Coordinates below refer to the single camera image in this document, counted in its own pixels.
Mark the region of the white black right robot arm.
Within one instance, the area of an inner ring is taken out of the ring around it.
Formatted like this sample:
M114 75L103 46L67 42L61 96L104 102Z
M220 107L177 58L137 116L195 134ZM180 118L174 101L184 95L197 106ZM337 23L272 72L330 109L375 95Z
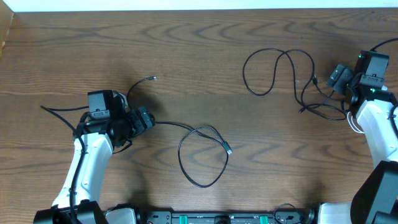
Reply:
M352 201L320 205L318 223L397 223L397 99L384 86L384 72L385 67L338 65L327 82L345 95L374 170Z

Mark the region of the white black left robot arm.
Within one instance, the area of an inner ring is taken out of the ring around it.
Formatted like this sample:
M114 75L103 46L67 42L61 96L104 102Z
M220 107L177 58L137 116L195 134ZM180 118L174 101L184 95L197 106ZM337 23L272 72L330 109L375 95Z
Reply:
M107 211L99 206L106 167L112 155L123 152L132 138L155 125L144 107L117 112L111 119L108 111L96 113L85 107L78 125L72 128L74 155L63 187L46 210L39 210L34 223L137 223L133 207L117 205Z

